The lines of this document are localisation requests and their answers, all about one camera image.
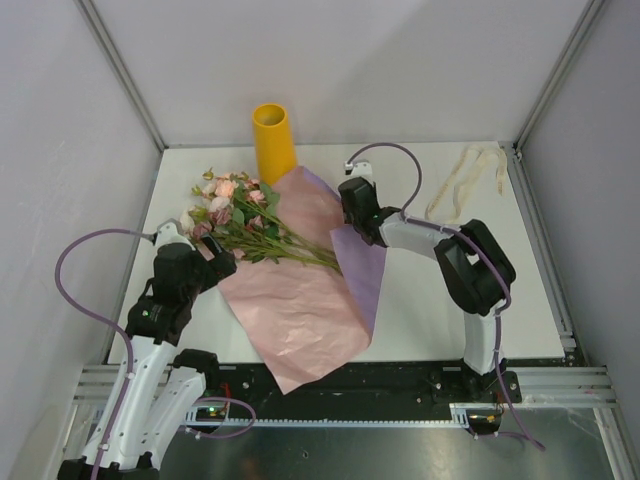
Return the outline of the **pink artificial flower bunch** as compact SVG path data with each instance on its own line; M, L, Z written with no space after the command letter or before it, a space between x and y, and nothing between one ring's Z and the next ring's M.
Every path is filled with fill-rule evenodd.
M294 260L341 271L330 231L342 225L339 199L321 179L296 167L275 185L248 173L202 174L191 188L196 204L179 223L197 246L207 234L239 261Z

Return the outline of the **cream ribbon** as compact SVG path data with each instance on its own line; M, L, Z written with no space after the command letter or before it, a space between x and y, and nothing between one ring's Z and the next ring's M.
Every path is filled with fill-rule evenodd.
M494 184L498 195L505 195L507 155L499 147L467 146L449 175L427 204L424 219L454 224L469 203L477 183L491 166L495 167Z

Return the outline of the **purple pink wrapping paper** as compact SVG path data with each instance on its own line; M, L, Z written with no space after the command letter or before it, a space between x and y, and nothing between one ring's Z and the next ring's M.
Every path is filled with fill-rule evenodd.
M283 394L319 380L371 344L386 251L343 221L338 194L297 167L275 185L279 217L336 251L338 271L296 260L243 262L219 287Z

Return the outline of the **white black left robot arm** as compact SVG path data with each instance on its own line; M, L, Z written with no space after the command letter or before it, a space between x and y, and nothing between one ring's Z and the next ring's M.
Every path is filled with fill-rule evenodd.
M94 434L60 479L156 479L185 414L221 387L215 354L177 349L197 297L236 271L210 234L194 246L172 224L150 236L153 274L115 332L125 344L118 376Z

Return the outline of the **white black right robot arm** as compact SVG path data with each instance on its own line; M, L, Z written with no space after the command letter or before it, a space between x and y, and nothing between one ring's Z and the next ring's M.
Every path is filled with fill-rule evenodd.
M381 207L376 187L362 177L344 181L338 193L345 223L367 245L437 262L451 299L464 312L463 393L484 401L497 385L505 389L501 313L511 305L516 271L485 223L473 219L454 228Z

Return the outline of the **yellow cylindrical vase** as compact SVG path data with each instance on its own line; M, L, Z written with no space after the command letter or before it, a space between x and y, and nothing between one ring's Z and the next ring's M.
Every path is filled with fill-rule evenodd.
M297 166L287 110L278 104L258 106L252 115L259 178L273 185Z

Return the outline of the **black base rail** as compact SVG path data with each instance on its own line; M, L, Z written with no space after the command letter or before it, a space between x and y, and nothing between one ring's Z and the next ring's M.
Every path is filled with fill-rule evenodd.
M504 403L522 401L516 373L504 367L506 388L498 383L481 385L474 395L467 389L466 365L461 360L426 362L351 362L320 380L283 393L266 365L226 364L219 367L214 387L207 396L233 398L249 404L256 414L283 418L293 411L344 415L391 407L408 407L416 402L428 405L448 403Z

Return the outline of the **aluminium frame post left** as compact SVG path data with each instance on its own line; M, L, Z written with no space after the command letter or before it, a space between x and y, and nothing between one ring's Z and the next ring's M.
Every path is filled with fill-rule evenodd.
M162 153L167 148L167 144L95 2L76 0L75 5L130 102L134 113L141 121L146 134L155 149Z

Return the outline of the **aluminium frame post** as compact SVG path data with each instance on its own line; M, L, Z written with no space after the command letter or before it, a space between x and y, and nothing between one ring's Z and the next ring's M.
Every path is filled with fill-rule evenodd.
M586 2L512 143L513 150L518 157L524 154L527 143L544 118L554 98L562 89L609 4L610 1L606 0L590 0Z
M95 2L76 0L75 5L130 102L134 113L141 121L146 134L155 149L162 153L167 148L167 144Z

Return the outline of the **aluminium frame post right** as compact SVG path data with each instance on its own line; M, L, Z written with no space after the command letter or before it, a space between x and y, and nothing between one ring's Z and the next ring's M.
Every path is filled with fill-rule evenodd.
M554 98L562 89L609 4L610 1L606 0L590 0L586 2L512 143L513 150L518 157L524 154L527 143L544 118Z

